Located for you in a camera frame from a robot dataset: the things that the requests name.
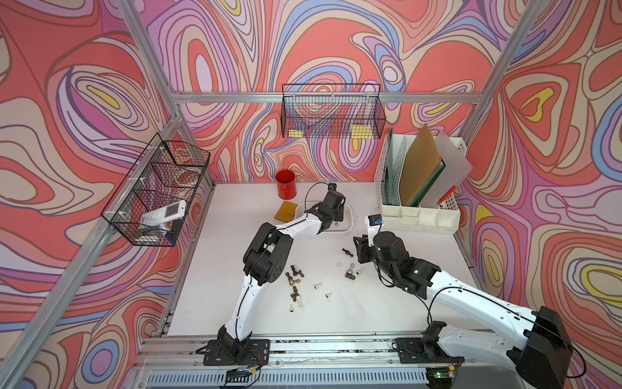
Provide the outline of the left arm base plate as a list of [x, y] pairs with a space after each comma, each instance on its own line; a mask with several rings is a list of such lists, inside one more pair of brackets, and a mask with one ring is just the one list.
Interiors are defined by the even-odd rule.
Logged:
[[271, 342], [249, 339], [233, 343], [210, 340], [202, 348], [204, 366], [264, 366], [269, 362]]

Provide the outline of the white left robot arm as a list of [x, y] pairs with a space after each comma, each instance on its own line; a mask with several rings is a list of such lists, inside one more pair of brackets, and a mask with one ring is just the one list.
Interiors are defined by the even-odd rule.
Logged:
[[244, 282], [229, 321], [217, 335], [220, 349], [233, 360], [249, 350], [247, 344], [266, 288], [286, 269], [294, 241], [312, 238], [343, 220], [346, 197], [335, 183], [327, 185], [323, 201], [304, 210], [301, 217], [283, 225], [262, 224], [243, 256]]

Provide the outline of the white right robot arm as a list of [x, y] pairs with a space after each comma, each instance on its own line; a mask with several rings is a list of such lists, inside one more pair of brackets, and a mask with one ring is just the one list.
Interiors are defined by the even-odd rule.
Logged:
[[353, 239], [361, 264], [371, 263], [390, 287], [447, 306], [489, 329], [489, 333], [432, 321], [426, 353], [473, 358], [516, 372], [534, 388], [562, 388], [568, 380], [573, 345], [561, 315], [547, 306], [537, 311], [472, 288], [436, 264], [410, 256], [390, 231]]

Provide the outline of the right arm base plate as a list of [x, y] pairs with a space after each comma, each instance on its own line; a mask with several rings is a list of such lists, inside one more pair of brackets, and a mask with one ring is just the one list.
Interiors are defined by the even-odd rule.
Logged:
[[465, 362], [464, 357], [451, 357], [432, 340], [419, 337], [397, 338], [392, 342], [391, 347], [398, 353], [402, 364], [445, 363], [461, 366]]

